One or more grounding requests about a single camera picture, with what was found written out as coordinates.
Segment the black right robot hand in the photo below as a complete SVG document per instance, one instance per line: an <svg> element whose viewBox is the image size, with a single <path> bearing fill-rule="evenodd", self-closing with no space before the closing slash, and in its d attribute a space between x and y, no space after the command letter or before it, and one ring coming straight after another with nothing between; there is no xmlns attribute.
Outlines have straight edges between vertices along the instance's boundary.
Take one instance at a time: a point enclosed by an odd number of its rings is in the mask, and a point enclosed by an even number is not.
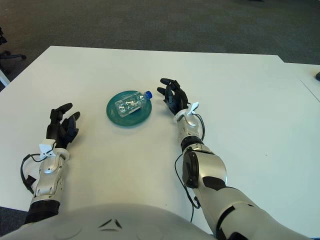
<svg viewBox="0 0 320 240"><path fill-rule="evenodd" d="M165 88L158 87L157 91L164 96L163 101L174 115L188 108L187 95L176 80L161 78L160 82L165 85Z"/></svg>

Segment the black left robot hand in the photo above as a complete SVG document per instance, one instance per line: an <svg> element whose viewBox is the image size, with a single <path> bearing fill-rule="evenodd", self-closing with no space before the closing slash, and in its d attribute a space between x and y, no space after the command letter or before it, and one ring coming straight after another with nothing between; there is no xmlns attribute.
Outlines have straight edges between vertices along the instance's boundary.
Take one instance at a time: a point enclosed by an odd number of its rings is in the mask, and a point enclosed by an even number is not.
<svg viewBox="0 0 320 240"><path fill-rule="evenodd" d="M80 117L80 112L77 111L69 118L63 119L63 115L73 107L73 104L66 103L50 112L50 124L46 130L46 138L55 140L56 148L67 149L77 136L79 129L76 127L76 121Z"/></svg>

